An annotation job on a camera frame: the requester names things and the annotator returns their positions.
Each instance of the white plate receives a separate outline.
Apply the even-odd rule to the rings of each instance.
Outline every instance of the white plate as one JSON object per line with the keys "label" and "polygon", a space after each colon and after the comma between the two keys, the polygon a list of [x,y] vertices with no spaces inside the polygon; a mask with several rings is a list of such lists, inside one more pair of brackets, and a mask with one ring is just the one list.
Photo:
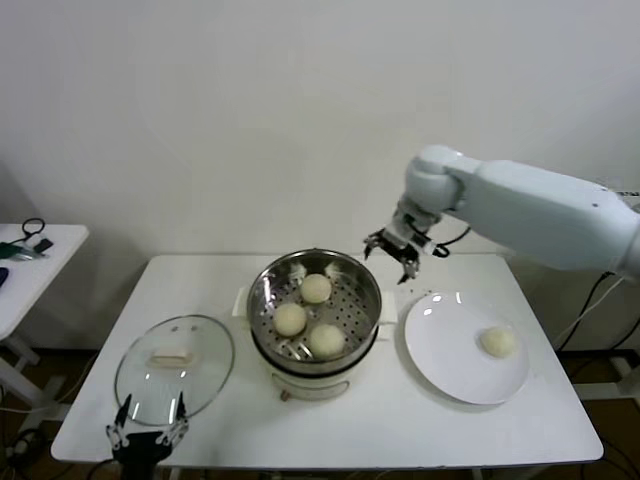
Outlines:
{"label": "white plate", "polygon": [[[507,358],[484,351],[480,335],[511,328],[518,348]],[[522,337],[492,306],[464,292],[434,293],[419,300],[405,325],[409,354],[420,372],[454,398],[480,405],[507,401],[524,385],[529,356]]]}

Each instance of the stainless steel steamer basket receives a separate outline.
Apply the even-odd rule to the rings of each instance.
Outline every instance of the stainless steel steamer basket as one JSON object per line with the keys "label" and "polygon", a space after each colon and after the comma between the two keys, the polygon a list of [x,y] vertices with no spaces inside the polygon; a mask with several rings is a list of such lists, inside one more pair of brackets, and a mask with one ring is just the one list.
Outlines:
{"label": "stainless steel steamer basket", "polygon": [[[319,305],[305,304],[300,294],[302,279],[312,273],[331,280],[331,297]],[[284,338],[273,326],[273,314],[289,302],[305,308],[307,325],[299,335]],[[277,259],[258,275],[247,297],[247,315],[260,353],[277,368],[302,377],[334,375],[361,360],[375,341],[381,308],[380,288],[369,270],[348,255],[322,249]],[[339,357],[313,358],[309,334],[320,323],[344,332],[345,348]]]}

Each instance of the pot handle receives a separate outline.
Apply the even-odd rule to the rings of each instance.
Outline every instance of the pot handle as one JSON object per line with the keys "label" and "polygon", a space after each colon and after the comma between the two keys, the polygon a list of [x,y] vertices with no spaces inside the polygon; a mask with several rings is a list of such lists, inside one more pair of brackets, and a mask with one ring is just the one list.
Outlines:
{"label": "pot handle", "polygon": [[398,324],[396,297],[393,292],[382,292],[382,308],[378,320],[378,337],[376,341],[387,342],[393,340],[393,332]]}
{"label": "pot handle", "polygon": [[242,322],[242,328],[245,330],[249,330],[251,328],[251,324],[247,318],[248,293],[249,289],[247,287],[241,287],[240,290],[238,290],[238,295],[236,295],[236,301],[233,304],[233,310],[231,311],[231,317],[238,318]]}

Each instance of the robotic arm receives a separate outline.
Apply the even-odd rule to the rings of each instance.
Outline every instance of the robotic arm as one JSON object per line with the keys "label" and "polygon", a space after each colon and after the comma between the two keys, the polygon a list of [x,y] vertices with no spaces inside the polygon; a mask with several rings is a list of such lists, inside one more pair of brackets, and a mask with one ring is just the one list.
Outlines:
{"label": "robotic arm", "polygon": [[399,283],[416,277],[420,253],[448,255],[427,235],[443,213],[552,268],[640,278],[640,215],[600,185],[443,146],[415,157],[405,181],[391,222],[365,240],[365,257],[380,247],[402,264]]}

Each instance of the glass lid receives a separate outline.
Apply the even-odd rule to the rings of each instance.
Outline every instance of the glass lid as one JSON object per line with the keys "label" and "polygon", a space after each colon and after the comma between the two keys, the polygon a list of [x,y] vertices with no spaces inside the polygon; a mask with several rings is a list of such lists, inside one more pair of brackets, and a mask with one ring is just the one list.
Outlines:
{"label": "glass lid", "polygon": [[187,417],[209,405],[229,378],[233,339],[218,320],[185,315],[166,320],[138,338],[118,366],[115,393],[122,406],[131,394],[129,418],[169,425],[182,393]]}

